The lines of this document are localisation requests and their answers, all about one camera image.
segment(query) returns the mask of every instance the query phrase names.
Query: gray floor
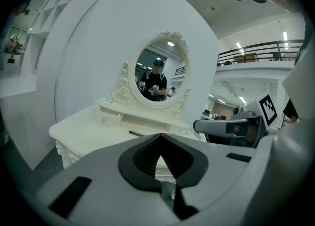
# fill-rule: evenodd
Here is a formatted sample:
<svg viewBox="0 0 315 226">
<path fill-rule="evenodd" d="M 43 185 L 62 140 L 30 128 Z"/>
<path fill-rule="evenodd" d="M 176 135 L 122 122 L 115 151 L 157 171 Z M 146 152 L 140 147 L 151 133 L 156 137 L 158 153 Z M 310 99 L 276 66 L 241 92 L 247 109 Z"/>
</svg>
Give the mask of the gray floor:
<svg viewBox="0 0 315 226">
<path fill-rule="evenodd" d="M 57 154 L 56 148 L 33 171 L 26 164 L 13 141 L 0 147 L 0 157 L 17 188 L 30 194 L 35 194 L 47 180 L 63 170 L 62 159 Z"/>
</svg>

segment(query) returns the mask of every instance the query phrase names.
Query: ceiling light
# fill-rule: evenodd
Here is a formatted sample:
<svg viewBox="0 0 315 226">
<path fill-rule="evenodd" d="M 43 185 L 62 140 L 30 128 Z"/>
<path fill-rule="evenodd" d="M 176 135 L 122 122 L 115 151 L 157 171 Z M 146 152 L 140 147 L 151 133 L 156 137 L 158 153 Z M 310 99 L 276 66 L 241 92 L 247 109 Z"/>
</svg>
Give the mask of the ceiling light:
<svg viewBox="0 0 315 226">
<path fill-rule="evenodd" d="M 243 102 L 244 104 L 247 104 L 247 102 L 245 101 L 244 97 L 239 97 L 239 98 L 240 98 L 240 100 L 242 100 L 242 102 Z"/>
<path fill-rule="evenodd" d="M 284 41 L 287 41 L 287 33 L 283 32 L 283 35 L 284 35 L 283 36 Z M 289 43 L 285 43 L 284 46 L 285 46 L 285 49 L 289 49 Z"/>
<path fill-rule="evenodd" d="M 242 46 L 239 42 L 236 43 L 237 47 L 240 49 L 242 55 L 244 54 L 244 50 L 242 49 Z"/>
</svg>

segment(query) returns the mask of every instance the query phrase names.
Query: cap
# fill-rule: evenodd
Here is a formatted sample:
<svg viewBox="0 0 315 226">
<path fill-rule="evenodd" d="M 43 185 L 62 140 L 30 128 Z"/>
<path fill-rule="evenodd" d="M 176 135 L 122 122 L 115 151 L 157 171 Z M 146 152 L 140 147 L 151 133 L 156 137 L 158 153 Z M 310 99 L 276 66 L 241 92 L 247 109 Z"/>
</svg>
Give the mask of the cap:
<svg viewBox="0 0 315 226">
<path fill-rule="evenodd" d="M 164 66 L 164 61 L 156 59 L 156 60 L 153 62 L 153 65 L 156 65 L 156 66 Z"/>
</svg>

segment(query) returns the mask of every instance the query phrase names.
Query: carved table leg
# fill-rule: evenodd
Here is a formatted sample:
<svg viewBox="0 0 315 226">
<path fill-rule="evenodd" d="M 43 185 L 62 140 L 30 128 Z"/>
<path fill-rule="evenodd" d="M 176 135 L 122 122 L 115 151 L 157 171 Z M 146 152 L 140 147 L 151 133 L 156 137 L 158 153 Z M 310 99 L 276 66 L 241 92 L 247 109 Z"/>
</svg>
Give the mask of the carved table leg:
<svg viewBox="0 0 315 226">
<path fill-rule="evenodd" d="M 56 141 L 56 148 L 57 148 L 57 153 L 62 157 L 63 167 L 67 168 L 68 166 L 72 164 L 72 162 L 67 154 L 65 146 L 62 145 L 59 141 Z"/>
</svg>

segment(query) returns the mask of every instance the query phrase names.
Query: black shirt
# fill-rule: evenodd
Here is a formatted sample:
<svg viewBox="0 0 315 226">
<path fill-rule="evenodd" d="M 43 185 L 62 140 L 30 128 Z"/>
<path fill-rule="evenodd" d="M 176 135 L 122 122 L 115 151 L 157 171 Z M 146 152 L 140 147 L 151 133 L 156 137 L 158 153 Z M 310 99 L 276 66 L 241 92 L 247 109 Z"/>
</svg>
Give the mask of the black shirt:
<svg viewBox="0 0 315 226">
<path fill-rule="evenodd" d="M 291 102 L 291 100 L 289 99 L 289 101 L 287 102 L 287 105 L 283 111 L 283 113 L 288 117 L 288 118 L 292 118 L 292 116 L 297 117 L 298 115 L 296 113 L 296 110 L 293 106 L 293 103 Z"/>
<path fill-rule="evenodd" d="M 141 80 L 142 82 L 146 83 L 146 89 L 144 90 L 144 92 L 142 92 L 142 95 L 146 98 L 149 99 L 151 101 L 159 101 L 160 98 L 163 98 L 162 95 L 156 95 L 156 96 L 152 96 L 151 93 L 148 91 L 150 88 L 152 88 L 154 85 L 158 85 L 158 89 L 167 89 L 166 85 L 167 85 L 167 81 L 166 81 L 166 77 L 162 76 L 161 74 L 153 74 L 153 72 L 151 72 L 148 76 L 145 73 Z"/>
</svg>

